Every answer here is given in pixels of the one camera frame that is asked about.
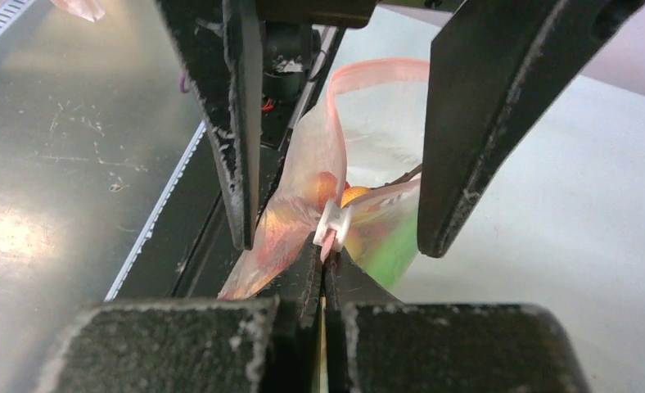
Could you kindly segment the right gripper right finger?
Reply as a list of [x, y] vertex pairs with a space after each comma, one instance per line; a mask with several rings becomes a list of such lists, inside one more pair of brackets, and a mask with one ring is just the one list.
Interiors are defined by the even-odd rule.
[[322, 269], [331, 392], [587, 392], [566, 330], [544, 307], [408, 304], [346, 253]]

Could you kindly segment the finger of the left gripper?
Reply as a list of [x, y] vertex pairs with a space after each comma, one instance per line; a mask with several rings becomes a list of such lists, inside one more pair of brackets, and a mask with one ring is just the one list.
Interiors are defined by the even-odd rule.
[[465, 1], [431, 42], [417, 247], [444, 256], [485, 189], [641, 1]]

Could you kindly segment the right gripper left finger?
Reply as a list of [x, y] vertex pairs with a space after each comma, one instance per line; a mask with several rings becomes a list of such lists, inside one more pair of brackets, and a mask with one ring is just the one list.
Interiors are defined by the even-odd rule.
[[37, 392], [316, 392], [319, 248], [246, 300], [120, 300], [61, 332]]

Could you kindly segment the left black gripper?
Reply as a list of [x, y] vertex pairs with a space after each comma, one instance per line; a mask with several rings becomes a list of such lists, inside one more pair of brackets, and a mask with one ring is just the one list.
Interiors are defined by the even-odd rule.
[[362, 29], [378, 5], [453, 13], [462, 4], [452, 0], [157, 2], [201, 105], [232, 242], [238, 250], [254, 245], [259, 218], [263, 57], [258, 17]]

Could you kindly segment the green cucumber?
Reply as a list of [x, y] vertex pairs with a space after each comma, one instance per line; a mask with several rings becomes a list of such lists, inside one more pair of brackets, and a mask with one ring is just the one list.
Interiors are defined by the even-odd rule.
[[364, 257], [363, 269], [391, 290], [417, 257], [417, 212], [402, 218]]

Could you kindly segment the clear zip top bag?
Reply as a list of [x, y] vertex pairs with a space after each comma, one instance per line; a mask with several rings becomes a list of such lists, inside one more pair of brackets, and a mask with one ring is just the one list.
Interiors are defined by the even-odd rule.
[[364, 257], [390, 228], [418, 213], [428, 77], [427, 61], [402, 57], [355, 62], [332, 74], [325, 97], [295, 126], [255, 244], [242, 253], [219, 298], [255, 296], [294, 262], [263, 275], [243, 259], [264, 236], [271, 200], [301, 192], [304, 182], [321, 171], [337, 177], [336, 196], [302, 243], [319, 248], [321, 268], [332, 256], [346, 253], [364, 270]]

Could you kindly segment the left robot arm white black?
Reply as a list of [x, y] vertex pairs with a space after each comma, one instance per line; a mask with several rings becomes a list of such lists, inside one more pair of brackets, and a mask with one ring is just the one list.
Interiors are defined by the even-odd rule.
[[[233, 245], [254, 245], [263, 77], [312, 65], [311, 26], [365, 27], [374, 1], [160, 1], [201, 104]], [[417, 245], [446, 254], [502, 163], [641, 1], [425, 1], [431, 42]]]

